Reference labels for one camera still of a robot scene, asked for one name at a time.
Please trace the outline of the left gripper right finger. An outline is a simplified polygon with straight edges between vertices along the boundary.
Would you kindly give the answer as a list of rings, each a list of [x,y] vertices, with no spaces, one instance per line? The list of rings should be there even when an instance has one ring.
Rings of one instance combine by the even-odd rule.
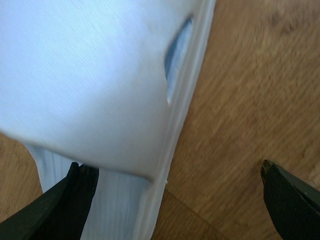
[[[283,240],[320,238],[320,191],[265,159],[260,176],[263,200]]]

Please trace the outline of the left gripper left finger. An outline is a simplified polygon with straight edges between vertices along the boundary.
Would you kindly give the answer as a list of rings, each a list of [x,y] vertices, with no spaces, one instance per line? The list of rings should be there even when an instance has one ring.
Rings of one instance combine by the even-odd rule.
[[[99,169],[73,162],[65,178],[0,224],[2,240],[79,240]]]

